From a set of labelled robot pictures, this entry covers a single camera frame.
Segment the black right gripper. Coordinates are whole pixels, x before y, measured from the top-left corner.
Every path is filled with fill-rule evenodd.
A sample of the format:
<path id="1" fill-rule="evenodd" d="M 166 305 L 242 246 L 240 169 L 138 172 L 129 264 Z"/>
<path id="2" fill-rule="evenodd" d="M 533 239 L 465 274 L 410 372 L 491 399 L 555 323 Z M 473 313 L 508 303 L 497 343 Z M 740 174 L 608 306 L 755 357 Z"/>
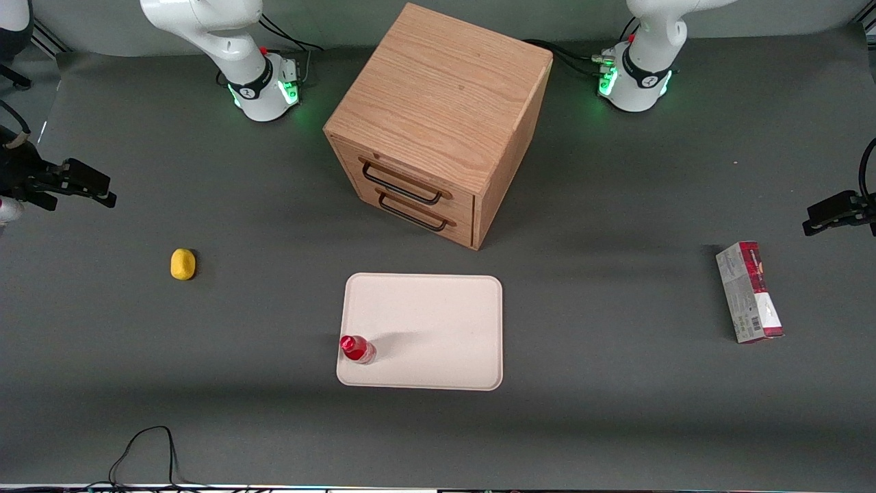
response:
<path id="1" fill-rule="evenodd" d="M 57 197 L 46 192 L 25 190 L 25 184 L 31 177 L 44 172 L 44 163 L 28 138 L 24 138 L 24 142 L 18 146 L 7 149 L 6 144 L 15 143 L 18 137 L 18 132 L 1 127 L 1 194 L 53 212 L 57 209 Z M 48 165 L 46 172 L 40 176 L 40 186 L 50 193 L 85 197 L 107 208 L 114 208 L 118 197 L 110 192 L 111 180 L 81 160 L 68 158 L 60 165 Z"/>

